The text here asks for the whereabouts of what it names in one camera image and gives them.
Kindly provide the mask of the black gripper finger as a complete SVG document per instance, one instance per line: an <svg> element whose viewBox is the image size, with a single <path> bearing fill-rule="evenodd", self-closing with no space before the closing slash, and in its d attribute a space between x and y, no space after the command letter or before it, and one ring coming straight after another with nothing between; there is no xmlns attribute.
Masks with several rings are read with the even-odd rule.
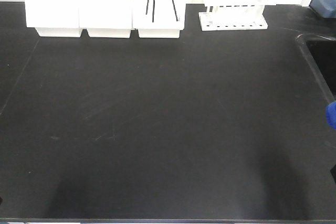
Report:
<svg viewBox="0 0 336 224"><path fill-rule="evenodd" d="M336 183L336 165L334 165L331 169L330 169L330 174L334 180L334 182Z"/></svg>

